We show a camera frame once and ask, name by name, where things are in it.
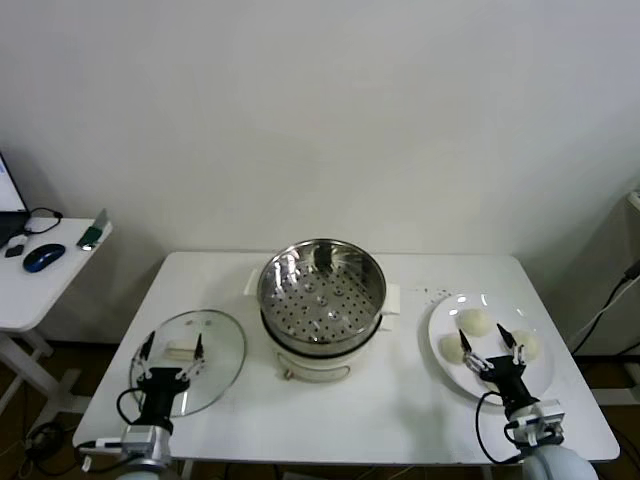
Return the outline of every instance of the glass lid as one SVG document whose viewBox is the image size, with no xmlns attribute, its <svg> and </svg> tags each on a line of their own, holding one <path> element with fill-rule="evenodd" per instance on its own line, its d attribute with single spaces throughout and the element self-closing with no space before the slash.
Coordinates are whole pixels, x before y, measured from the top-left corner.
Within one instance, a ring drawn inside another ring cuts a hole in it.
<svg viewBox="0 0 640 480">
<path fill-rule="evenodd" d="M 195 368 L 194 353 L 199 338 L 202 359 Z M 144 375 L 144 367 L 136 359 L 147 339 L 131 361 L 131 387 L 136 387 L 136 379 Z M 176 395 L 171 411 L 171 417 L 183 417 L 222 397 L 240 374 L 246 354 L 247 339 L 236 319 L 219 310 L 194 310 L 176 315 L 154 330 L 146 368 L 188 370 L 191 367 L 191 384 L 185 392 Z M 136 392 L 135 397 L 141 405 L 142 395 Z"/>
</svg>

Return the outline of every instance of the blue mouse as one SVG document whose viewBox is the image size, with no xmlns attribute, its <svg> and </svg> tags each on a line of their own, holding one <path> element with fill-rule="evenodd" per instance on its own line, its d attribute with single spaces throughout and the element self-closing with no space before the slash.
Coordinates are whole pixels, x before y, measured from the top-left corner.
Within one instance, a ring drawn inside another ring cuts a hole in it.
<svg viewBox="0 0 640 480">
<path fill-rule="evenodd" d="M 29 252 L 24 257 L 22 266 L 27 272 L 39 272 L 59 259 L 66 250 L 65 246 L 59 243 L 47 243 Z"/>
</svg>

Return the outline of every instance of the laptop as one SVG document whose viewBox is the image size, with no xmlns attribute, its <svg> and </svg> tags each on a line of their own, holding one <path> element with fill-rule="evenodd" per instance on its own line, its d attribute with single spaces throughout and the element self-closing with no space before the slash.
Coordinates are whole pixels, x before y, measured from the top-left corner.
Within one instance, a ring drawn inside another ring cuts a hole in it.
<svg viewBox="0 0 640 480">
<path fill-rule="evenodd" d="M 29 210 L 0 153 L 0 247 L 24 230 Z"/>
</svg>

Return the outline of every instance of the laptop screen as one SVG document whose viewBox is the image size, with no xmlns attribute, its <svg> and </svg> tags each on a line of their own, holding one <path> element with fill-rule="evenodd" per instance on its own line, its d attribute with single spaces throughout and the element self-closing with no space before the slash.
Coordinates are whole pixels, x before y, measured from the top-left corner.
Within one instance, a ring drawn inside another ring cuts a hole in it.
<svg viewBox="0 0 640 480">
<path fill-rule="evenodd" d="M 11 175 L 4 164 L 4 159 L 0 155 L 0 212 L 26 212 L 18 189 L 13 184 Z"/>
</svg>

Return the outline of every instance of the white desk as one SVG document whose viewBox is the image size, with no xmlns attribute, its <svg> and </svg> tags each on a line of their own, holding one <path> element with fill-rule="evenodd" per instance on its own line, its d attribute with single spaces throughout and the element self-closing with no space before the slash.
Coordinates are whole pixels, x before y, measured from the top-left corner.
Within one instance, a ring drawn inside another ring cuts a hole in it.
<svg viewBox="0 0 640 480">
<path fill-rule="evenodd" d="M 32 218 L 29 228 L 41 230 L 54 222 L 50 218 Z M 51 347 L 35 330 L 49 309 L 65 291 L 87 263 L 95 250 L 84 251 L 76 247 L 85 230 L 93 223 L 89 219 L 65 218 L 53 230 L 29 237 L 24 253 L 19 257 L 5 258 L 6 246 L 0 249 L 0 361 L 13 369 L 17 377 L 0 399 L 0 412 L 20 387 L 22 380 L 29 382 L 48 397 L 48 402 L 36 425 L 53 419 L 59 411 L 82 413 L 88 398 L 69 393 L 80 370 L 70 369 L 58 382 L 37 363 L 40 355 L 49 356 Z M 103 233 L 101 241 L 109 235 L 111 226 Z M 65 254 L 44 270 L 29 273 L 22 267 L 25 256 L 34 248 L 46 243 L 60 243 L 67 247 Z M 20 333 L 31 344 L 34 352 L 27 355 L 7 333 Z"/>
<path fill-rule="evenodd" d="M 74 435 L 74 443 L 120 436 L 115 400 L 128 387 L 129 362 L 167 318 L 217 308 L 248 338 L 248 357 L 225 396 L 174 420 L 175 457 L 256 462 L 486 464 L 473 429 L 476 400 L 445 376 L 425 337 L 430 302 L 424 288 L 511 298 L 546 332 L 556 372 L 546 398 L 567 415 L 565 446 L 589 460 L 618 456 L 618 444 L 520 264 L 507 256 L 375 255 L 387 281 L 401 287 L 400 317 L 376 334 L 366 363 L 332 384 L 285 381 L 267 342 L 255 298 L 243 289 L 264 253 L 173 253 L 167 257 Z M 133 413 L 133 401 L 123 402 Z M 505 418 L 487 406 L 481 430 L 496 458 L 515 453 Z"/>
</svg>

